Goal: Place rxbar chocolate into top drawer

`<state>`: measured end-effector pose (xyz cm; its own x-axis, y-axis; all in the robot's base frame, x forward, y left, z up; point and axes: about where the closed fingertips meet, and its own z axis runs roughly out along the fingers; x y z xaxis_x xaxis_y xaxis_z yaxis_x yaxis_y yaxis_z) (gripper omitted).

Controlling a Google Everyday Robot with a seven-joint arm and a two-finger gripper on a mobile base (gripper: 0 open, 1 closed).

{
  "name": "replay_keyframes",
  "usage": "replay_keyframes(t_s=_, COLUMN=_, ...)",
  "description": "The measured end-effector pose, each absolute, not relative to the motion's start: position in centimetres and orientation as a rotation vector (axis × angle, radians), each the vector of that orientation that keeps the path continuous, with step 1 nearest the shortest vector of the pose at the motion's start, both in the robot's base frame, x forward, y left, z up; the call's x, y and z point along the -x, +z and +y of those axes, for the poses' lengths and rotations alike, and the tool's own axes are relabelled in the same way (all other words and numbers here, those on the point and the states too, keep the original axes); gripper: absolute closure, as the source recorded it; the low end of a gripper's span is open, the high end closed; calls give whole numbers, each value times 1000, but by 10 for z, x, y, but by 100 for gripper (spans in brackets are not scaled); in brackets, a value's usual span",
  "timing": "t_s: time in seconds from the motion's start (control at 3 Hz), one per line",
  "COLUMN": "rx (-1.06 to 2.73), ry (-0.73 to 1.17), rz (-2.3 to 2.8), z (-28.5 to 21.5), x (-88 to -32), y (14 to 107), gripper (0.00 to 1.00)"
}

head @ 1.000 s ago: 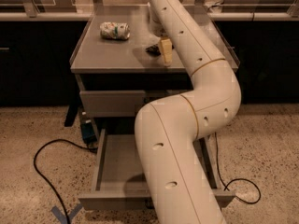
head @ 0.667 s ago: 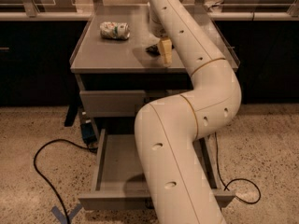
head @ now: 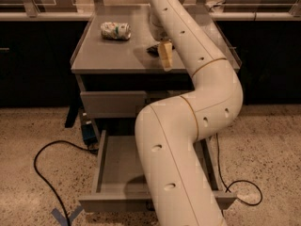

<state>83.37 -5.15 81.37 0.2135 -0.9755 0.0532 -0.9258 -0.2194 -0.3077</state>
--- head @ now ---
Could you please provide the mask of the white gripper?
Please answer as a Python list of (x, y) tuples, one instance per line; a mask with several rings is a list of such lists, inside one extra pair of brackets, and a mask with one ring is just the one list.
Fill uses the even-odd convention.
[(154, 13), (150, 14), (150, 33), (155, 40), (161, 41), (158, 45), (158, 54), (163, 69), (168, 72), (172, 69), (172, 43), (169, 41), (169, 35), (159, 18)]

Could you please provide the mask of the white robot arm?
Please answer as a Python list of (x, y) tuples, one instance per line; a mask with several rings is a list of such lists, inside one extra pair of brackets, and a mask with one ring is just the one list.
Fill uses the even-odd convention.
[(243, 90), (223, 52), (179, 0), (148, 0), (190, 75), (194, 90), (145, 106), (135, 141), (161, 226), (227, 226), (194, 143), (229, 126)]

